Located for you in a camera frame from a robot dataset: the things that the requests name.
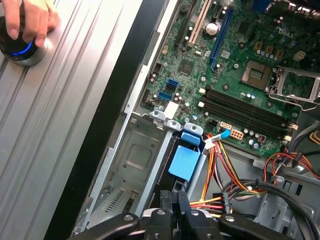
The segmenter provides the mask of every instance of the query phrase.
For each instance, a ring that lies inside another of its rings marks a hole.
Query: motherboard
[[[141,105],[164,111],[173,102],[181,124],[213,135],[229,129],[230,144],[260,156],[278,152],[300,112],[312,108],[305,100],[317,104],[310,99],[319,20],[289,1],[181,0],[178,7]]]

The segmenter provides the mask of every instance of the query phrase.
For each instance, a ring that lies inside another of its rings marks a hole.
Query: metal bracket
[[[286,68],[286,67],[280,67],[280,66],[274,69],[274,73],[276,74],[276,83],[270,86],[269,97],[271,99],[274,99],[283,103],[299,106],[303,111],[313,110],[319,105],[319,103],[317,103],[316,100],[320,98],[320,74]],[[288,74],[291,74],[291,73],[296,74],[298,77],[310,77],[314,79],[314,84],[313,84],[312,91],[309,98],[295,96],[294,94],[290,94],[290,95],[283,94],[284,85],[287,80]],[[304,108],[302,104],[291,102],[291,101],[288,101],[287,99],[313,104],[313,107]]]

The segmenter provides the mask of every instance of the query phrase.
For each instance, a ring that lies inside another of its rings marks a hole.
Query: blue sata port
[[[171,101],[172,96],[165,92],[159,92],[158,97],[162,100]]]
[[[169,78],[168,81],[166,82],[166,84],[176,88],[176,87],[178,87],[179,83],[177,81],[173,80],[172,78]]]

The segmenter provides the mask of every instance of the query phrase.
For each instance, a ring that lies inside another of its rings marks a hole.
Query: finger
[[[5,15],[5,25],[8,35],[16,40],[19,36],[20,14],[18,0],[2,0]]]
[[[36,37],[38,33],[42,9],[27,0],[23,2],[25,11],[25,27],[22,39],[28,44]]]
[[[58,12],[52,0],[46,0],[46,6],[49,10],[48,31],[55,29],[58,24]]]
[[[40,13],[38,33],[34,41],[35,45],[39,48],[43,48],[45,45],[45,39],[48,31],[48,18],[49,18],[48,10],[42,10]]]

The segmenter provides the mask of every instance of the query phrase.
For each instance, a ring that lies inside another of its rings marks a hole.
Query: metal side panel
[[[43,239],[140,4],[56,0],[43,60],[0,57],[1,240]]]

